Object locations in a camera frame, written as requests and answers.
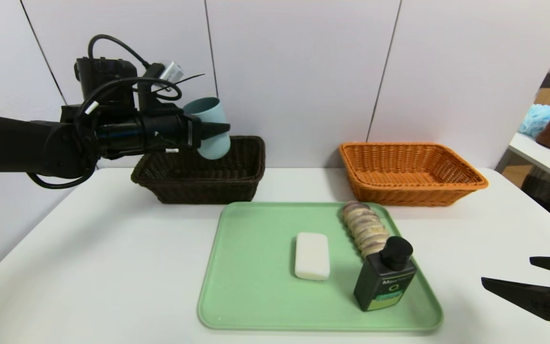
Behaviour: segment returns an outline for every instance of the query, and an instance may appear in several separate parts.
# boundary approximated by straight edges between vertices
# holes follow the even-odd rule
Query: green label
[[[382,309],[398,303],[413,280],[413,276],[415,276],[415,272],[382,279],[375,298],[370,302],[368,311]]]

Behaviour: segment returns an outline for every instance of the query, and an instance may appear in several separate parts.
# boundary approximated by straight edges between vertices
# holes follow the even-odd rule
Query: light blue cup
[[[227,123],[226,115],[218,98],[197,99],[186,104],[183,109],[188,115],[197,116],[203,122]],[[215,160],[225,156],[230,148],[231,137],[226,132],[201,141],[201,148],[198,148],[198,151],[203,158]]]

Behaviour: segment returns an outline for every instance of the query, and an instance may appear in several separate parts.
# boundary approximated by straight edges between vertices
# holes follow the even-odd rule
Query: stack of crackers
[[[344,205],[342,214],[363,258],[384,248],[389,238],[388,230],[368,205],[349,201]]]

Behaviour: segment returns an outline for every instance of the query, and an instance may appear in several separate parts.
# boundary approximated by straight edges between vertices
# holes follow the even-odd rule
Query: white wall panel
[[[403,0],[370,141],[495,167],[550,67],[550,1]]]
[[[59,120],[61,105],[20,2],[0,0],[0,116]],[[0,173],[0,261],[68,193],[42,189],[24,173]]]
[[[176,61],[186,76],[205,73],[180,85],[178,106],[216,96],[212,53],[203,0],[23,0],[46,59],[68,104],[83,101],[75,79],[76,58],[87,56],[94,35],[112,35],[148,62]],[[131,61],[139,75],[144,68],[113,42],[96,42],[95,56]],[[135,166],[139,157],[101,159],[99,166]]]
[[[218,92],[266,163],[340,164],[364,141],[399,0],[207,0]]]

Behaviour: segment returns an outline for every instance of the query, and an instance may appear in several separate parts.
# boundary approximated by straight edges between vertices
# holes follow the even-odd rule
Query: white soap bar
[[[299,279],[324,281],[330,276],[328,238],[319,233],[298,233],[294,273]]]

